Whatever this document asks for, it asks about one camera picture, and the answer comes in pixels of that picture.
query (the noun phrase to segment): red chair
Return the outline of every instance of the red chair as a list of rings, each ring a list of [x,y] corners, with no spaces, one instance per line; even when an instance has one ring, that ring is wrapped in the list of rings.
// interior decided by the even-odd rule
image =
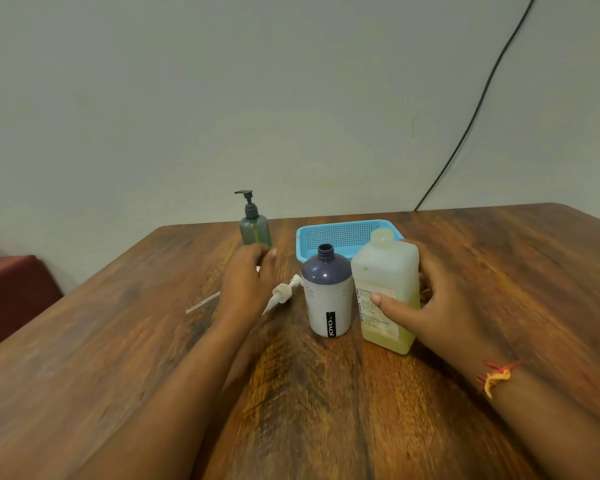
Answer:
[[[35,256],[0,257],[0,342],[62,297]]]

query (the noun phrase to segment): wooden table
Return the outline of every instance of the wooden table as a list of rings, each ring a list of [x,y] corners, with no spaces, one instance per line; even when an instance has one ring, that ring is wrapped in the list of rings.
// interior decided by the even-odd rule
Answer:
[[[495,340],[600,416],[600,220],[563,205],[271,222],[280,280],[296,229],[384,218],[469,286]],[[0,479],[62,479],[120,427],[208,327],[236,223],[156,229],[0,345]],[[266,324],[223,398],[204,479],[544,477],[488,405],[416,343],[406,357],[312,334],[302,294]]]

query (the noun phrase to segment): white wall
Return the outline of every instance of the white wall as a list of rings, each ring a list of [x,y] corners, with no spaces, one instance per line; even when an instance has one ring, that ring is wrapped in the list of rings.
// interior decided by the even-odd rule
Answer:
[[[152,229],[410,210],[528,0],[0,0],[0,249],[65,290]],[[538,0],[423,209],[600,217],[600,0]]]

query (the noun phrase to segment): yellow liquid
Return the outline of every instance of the yellow liquid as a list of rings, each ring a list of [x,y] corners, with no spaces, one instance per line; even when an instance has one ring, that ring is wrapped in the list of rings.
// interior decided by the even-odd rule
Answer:
[[[407,304],[408,306],[419,310],[420,293],[412,295],[411,298],[408,300]],[[372,342],[376,345],[379,345],[381,347],[384,347],[385,349],[389,349],[401,355],[405,355],[407,354],[407,352],[409,352],[409,349],[411,348],[411,345],[413,344],[413,341],[416,338],[414,334],[412,334],[407,329],[401,327],[400,325],[398,325],[399,335],[397,339],[392,339],[391,337],[387,337],[382,333],[378,333],[377,329],[375,327],[372,327],[371,325],[367,325],[365,323],[360,323],[360,325],[362,327],[362,337],[365,340],[368,340],[369,342]]]

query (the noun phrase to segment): black cable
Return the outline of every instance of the black cable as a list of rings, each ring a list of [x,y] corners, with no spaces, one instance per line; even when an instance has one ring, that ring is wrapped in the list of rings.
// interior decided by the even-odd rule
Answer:
[[[449,164],[451,163],[451,161],[455,158],[456,153],[458,152],[458,150],[462,146],[462,144],[464,142],[464,138],[466,138],[467,134],[469,133],[469,130],[473,126],[473,122],[475,121],[475,117],[478,116],[478,112],[480,111],[480,106],[482,106],[482,101],[484,100],[485,94],[487,94],[487,89],[489,88],[489,85],[491,83],[493,75],[496,73],[496,69],[498,68],[498,65],[500,64],[500,61],[502,60],[502,56],[504,55],[504,53],[509,48],[509,46],[510,46],[511,42],[513,41],[513,39],[515,39],[516,35],[518,35],[518,31],[520,30],[520,27],[522,26],[522,24],[525,22],[525,20],[527,18],[527,15],[529,14],[529,11],[531,11],[531,7],[534,5],[535,1],[536,0],[529,1],[529,5],[527,6],[527,9],[525,10],[524,15],[522,15],[522,18],[520,18],[518,26],[516,27],[516,29],[511,34],[511,37],[509,37],[509,40],[507,40],[507,43],[505,44],[505,46],[502,49],[500,55],[498,56],[498,60],[496,61],[496,64],[493,66],[493,69],[491,69],[491,73],[489,74],[489,78],[487,79],[487,83],[485,84],[484,89],[482,90],[482,96],[480,96],[480,101],[478,101],[478,106],[476,106],[475,111],[473,112],[473,116],[471,117],[471,121],[469,121],[469,126],[467,126],[466,129],[464,130],[464,134],[462,135],[462,138],[460,138],[460,141],[458,142],[458,144],[456,146],[456,149],[454,150],[453,153],[451,153],[451,156],[449,157],[449,160],[447,161],[447,164],[444,166],[444,168],[442,168],[442,171],[438,174],[438,177],[433,181],[433,183],[429,187],[429,190],[427,190],[427,193],[424,194],[424,197],[420,199],[420,201],[416,205],[416,208],[413,209],[414,211],[416,211],[417,209],[420,208],[420,206],[422,205],[422,202],[424,202],[424,199],[426,199],[427,196],[429,195],[429,193],[431,193],[431,191],[433,190],[433,187],[436,186],[436,184],[440,180],[440,177],[442,177],[442,175],[444,174],[445,170],[447,169],[447,167],[449,166]]]

